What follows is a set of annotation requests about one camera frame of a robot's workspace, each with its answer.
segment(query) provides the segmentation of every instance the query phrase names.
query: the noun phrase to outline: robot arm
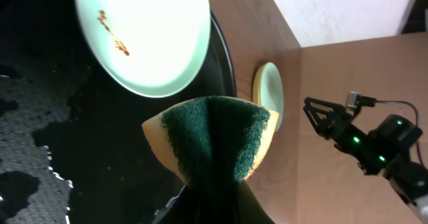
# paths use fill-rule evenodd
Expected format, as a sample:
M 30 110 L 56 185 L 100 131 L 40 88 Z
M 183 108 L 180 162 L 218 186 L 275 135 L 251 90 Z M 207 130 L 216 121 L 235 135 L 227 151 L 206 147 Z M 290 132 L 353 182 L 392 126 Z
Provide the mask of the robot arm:
M 418 126 L 391 114 L 365 134 L 352 121 L 363 106 L 374 107 L 377 100 L 355 92 L 348 96 L 348 108 L 313 98 L 304 102 L 303 109 L 317 134 L 333 139 L 334 147 L 355 157 L 365 175 L 378 175 L 384 170 L 383 177 L 394 191 L 422 223 L 428 224 L 428 170 L 423 164 L 411 162 L 409 155 L 409 149 L 422 135 Z

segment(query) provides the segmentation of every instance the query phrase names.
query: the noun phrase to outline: wooden table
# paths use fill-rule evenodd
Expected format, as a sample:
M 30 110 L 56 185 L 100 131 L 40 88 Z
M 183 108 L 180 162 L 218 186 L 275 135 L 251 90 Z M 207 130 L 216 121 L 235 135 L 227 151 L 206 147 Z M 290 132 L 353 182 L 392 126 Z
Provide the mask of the wooden table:
M 239 98 L 251 100 L 253 77 L 264 63 L 275 63 L 281 73 L 284 120 L 248 184 L 272 220 L 295 223 L 300 46 L 273 0 L 210 3 L 229 46 Z

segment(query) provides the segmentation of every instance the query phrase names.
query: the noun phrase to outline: sponge on table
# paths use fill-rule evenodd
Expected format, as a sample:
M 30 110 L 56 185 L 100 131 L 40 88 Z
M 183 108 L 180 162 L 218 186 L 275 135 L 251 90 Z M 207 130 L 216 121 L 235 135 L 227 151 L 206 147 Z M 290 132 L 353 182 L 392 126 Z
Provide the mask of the sponge on table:
M 278 113 L 236 98 L 180 103 L 142 126 L 160 162 L 199 196 L 230 195 L 265 156 Z

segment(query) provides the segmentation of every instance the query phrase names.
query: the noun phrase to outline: small white dish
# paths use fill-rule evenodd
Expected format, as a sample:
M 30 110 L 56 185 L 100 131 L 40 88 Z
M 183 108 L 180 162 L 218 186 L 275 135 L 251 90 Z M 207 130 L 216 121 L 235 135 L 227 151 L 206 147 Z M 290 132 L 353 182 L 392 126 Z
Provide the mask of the small white dish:
M 171 96 L 201 69 L 210 36 L 209 0 L 76 0 L 76 9 L 97 60 L 131 92 Z
M 284 116 L 284 93 L 280 72 L 273 63 L 267 63 L 255 73 L 253 102 L 280 114 L 275 131 L 280 129 Z

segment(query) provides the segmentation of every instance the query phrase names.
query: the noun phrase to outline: white wall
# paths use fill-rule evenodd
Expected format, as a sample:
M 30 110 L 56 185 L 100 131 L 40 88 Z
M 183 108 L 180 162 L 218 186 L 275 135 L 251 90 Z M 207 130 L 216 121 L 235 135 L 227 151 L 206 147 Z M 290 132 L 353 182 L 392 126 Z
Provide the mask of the white wall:
M 400 32 L 414 2 L 414 0 L 274 1 L 302 47 L 396 35 Z

